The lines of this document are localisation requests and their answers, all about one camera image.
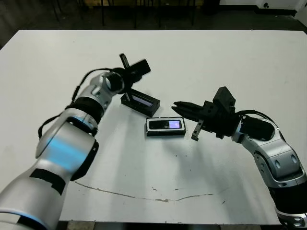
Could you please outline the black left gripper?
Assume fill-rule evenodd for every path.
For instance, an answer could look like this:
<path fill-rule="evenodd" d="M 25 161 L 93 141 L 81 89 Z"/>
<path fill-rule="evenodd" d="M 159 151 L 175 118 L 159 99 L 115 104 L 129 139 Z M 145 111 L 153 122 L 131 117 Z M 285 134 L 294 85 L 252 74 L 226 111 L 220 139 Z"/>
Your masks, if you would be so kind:
<path fill-rule="evenodd" d="M 119 68 L 119 72 L 124 82 L 123 89 L 119 92 L 119 94 L 125 93 L 126 105 L 128 106 L 129 104 L 131 104 L 131 96 L 130 92 L 127 91 L 130 90 L 134 83 L 141 80 L 143 76 L 142 71 L 144 69 L 144 59 L 130 65 L 125 54 L 120 54 L 119 57 L 123 65 L 122 68 Z"/>

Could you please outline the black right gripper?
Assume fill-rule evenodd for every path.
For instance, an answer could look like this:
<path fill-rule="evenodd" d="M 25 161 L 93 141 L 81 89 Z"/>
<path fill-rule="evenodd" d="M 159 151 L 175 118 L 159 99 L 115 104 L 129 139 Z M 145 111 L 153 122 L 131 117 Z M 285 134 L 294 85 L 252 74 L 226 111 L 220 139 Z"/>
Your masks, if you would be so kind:
<path fill-rule="evenodd" d="M 191 138 L 198 141 L 201 130 L 215 133 L 217 138 L 231 136 L 238 125 L 239 116 L 235 114 L 235 100 L 205 101 L 202 106 L 191 102 L 174 102 L 173 110 L 185 119 L 197 121 Z"/>

